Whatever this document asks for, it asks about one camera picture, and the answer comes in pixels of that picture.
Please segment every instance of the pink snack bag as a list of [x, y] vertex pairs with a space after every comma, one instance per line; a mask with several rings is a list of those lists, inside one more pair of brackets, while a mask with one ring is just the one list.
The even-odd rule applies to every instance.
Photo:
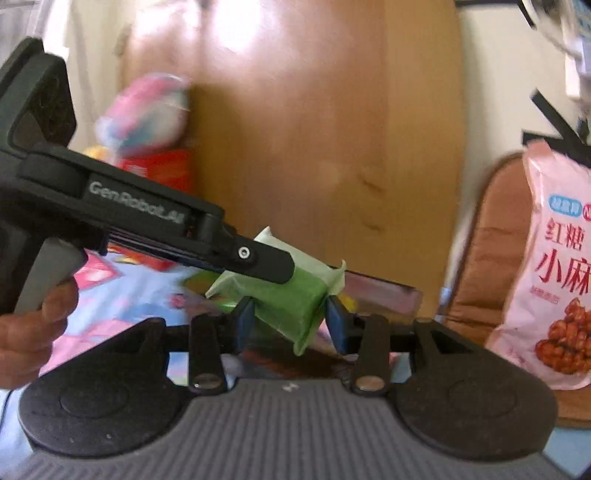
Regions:
[[591, 170], [543, 141], [523, 162], [530, 233], [505, 322], [486, 347], [552, 389], [575, 390], [591, 383]]

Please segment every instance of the human hand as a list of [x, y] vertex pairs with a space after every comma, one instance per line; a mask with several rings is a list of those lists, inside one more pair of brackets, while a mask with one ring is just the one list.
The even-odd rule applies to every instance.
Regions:
[[38, 377], [77, 304], [78, 286], [71, 278], [48, 293], [40, 310], [0, 316], [0, 388], [12, 390]]

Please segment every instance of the brown snack picture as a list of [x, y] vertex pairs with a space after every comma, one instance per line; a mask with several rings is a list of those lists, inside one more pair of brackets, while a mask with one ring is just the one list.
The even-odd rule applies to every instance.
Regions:
[[591, 310], [585, 311], [578, 298], [564, 310], [564, 319], [548, 329], [548, 338], [535, 346], [535, 355], [551, 369], [572, 375], [591, 370]]

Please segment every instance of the wooden panel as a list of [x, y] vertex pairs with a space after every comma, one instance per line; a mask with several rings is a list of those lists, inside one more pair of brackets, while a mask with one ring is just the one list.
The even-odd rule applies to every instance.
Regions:
[[453, 2], [208, 3], [138, 17], [124, 73], [194, 80], [199, 195], [245, 235], [270, 225], [323, 261], [418, 287], [433, 315], [463, 164]]

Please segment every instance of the green packet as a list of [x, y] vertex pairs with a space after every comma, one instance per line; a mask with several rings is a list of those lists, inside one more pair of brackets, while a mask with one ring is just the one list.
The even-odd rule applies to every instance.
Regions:
[[324, 318], [324, 301], [345, 287], [345, 262], [330, 268], [304, 252], [275, 238], [269, 227], [255, 240], [289, 252], [295, 263], [290, 281], [278, 285], [258, 278], [225, 271], [206, 293], [221, 294], [238, 302], [242, 297], [255, 299], [255, 314], [294, 344], [294, 353], [306, 350]]

